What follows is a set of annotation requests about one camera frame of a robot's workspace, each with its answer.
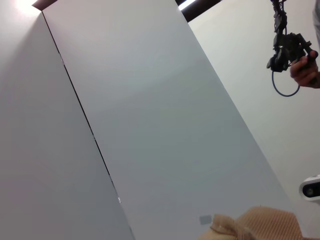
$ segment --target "white panel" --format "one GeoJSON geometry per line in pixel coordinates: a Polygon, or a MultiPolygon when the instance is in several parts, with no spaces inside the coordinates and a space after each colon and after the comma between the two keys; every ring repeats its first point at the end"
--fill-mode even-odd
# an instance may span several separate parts
{"type": "Polygon", "coordinates": [[[130,240],[45,20],[24,10],[0,2],[1,239],[130,240]]]}
{"type": "Polygon", "coordinates": [[[174,0],[61,0],[44,14],[137,240],[291,210],[174,0]]]}
{"type": "MultiPolygon", "coordinates": [[[[314,5],[288,0],[285,10],[288,33],[301,33],[318,51],[314,5]]],[[[303,180],[320,173],[320,90],[302,87],[290,98],[274,90],[266,69],[274,54],[273,15],[268,0],[223,0],[189,25],[308,233],[320,237],[320,208],[299,195],[303,180]]],[[[284,94],[297,89],[289,71],[275,73],[275,84],[284,94]]]]}

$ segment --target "camera mount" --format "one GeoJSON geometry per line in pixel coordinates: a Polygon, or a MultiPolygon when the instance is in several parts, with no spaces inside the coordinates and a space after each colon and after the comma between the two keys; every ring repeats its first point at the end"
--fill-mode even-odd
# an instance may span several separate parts
{"type": "MultiPolygon", "coordinates": [[[[290,94],[290,95],[284,95],[281,92],[278,91],[275,85],[274,81],[274,72],[281,73],[282,71],[286,71],[288,67],[291,65],[293,61],[299,61],[301,57],[305,56],[307,53],[307,64],[301,68],[307,69],[309,68],[310,64],[316,60],[318,57],[318,53],[315,51],[315,57],[311,57],[311,51],[310,48],[311,42],[306,40],[302,37],[300,33],[294,34],[290,33],[287,35],[287,13],[285,12],[285,1],[286,0],[271,0],[273,4],[274,9],[274,32],[276,33],[276,36],[273,40],[273,49],[275,50],[275,54],[273,57],[269,60],[267,64],[267,68],[272,70],[272,83],[274,89],[283,97],[291,97],[295,95],[299,89],[300,86],[298,86],[297,90],[290,94]]],[[[317,83],[317,79],[312,79],[309,84],[315,85],[317,83]]]]}

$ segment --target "black lens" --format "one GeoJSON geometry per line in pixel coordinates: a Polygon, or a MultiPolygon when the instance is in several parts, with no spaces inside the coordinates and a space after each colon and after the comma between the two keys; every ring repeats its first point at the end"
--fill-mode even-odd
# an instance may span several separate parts
{"type": "Polygon", "coordinates": [[[307,198],[320,197],[320,182],[304,185],[302,192],[307,198]]]}

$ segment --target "camera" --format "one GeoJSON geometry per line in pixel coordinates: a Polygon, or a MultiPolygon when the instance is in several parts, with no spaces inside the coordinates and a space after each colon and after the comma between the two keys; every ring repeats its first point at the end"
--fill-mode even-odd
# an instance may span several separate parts
{"type": "Polygon", "coordinates": [[[312,176],[300,185],[300,195],[308,200],[320,204],[320,175],[312,176]]]}

